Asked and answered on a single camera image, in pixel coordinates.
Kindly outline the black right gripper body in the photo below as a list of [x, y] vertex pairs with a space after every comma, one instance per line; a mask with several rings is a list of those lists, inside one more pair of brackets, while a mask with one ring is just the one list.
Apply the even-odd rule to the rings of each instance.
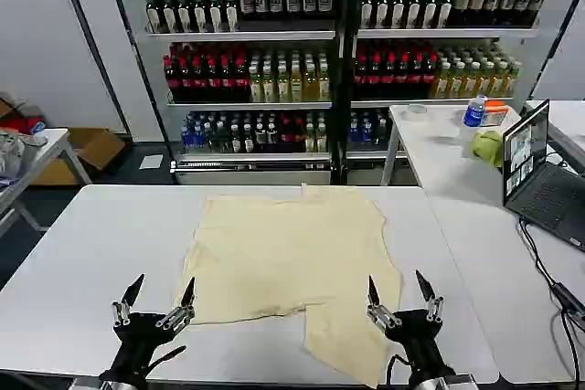
[[425, 310], [397, 311], [393, 325], [385, 330], [386, 337], [399, 343], [410, 368], [410, 380], [431, 380], [455, 375], [447, 365], [435, 341], [442, 328], [442, 318], [428, 318]]

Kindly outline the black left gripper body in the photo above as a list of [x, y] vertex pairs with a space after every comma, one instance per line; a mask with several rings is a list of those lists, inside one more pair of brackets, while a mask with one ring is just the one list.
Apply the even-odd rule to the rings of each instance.
[[164, 331], [156, 328], [157, 321], [164, 317], [158, 313], [132, 312], [130, 324], [116, 327], [115, 334], [121, 341], [121, 346], [114, 357], [111, 367], [99, 375], [103, 382], [121, 384], [145, 384], [146, 377], [159, 364], [169, 361], [179, 355], [179, 349], [151, 362], [154, 351], [175, 338], [174, 331]]

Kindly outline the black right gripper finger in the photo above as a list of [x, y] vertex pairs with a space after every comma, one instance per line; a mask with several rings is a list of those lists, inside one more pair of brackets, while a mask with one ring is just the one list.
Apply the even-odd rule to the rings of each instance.
[[394, 329], [402, 324], [401, 319], [381, 304], [372, 276], [368, 277], [367, 300], [367, 315], [379, 329]]
[[426, 319], [430, 322], [442, 322], [443, 296], [435, 294], [431, 283], [424, 278], [420, 271], [415, 271], [423, 299], [426, 303]]

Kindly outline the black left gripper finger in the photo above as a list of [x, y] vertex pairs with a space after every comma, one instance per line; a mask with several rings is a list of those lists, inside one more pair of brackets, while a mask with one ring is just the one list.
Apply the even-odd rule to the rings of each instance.
[[162, 328], [164, 331], [182, 331], [190, 323], [195, 316], [195, 286], [196, 279], [192, 277], [186, 286], [179, 305], [157, 321], [156, 328]]
[[121, 301], [112, 303], [113, 326], [121, 327], [130, 324], [130, 311], [134, 305], [139, 291], [144, 282], [144, 274], [141, 274], [124, 292]]

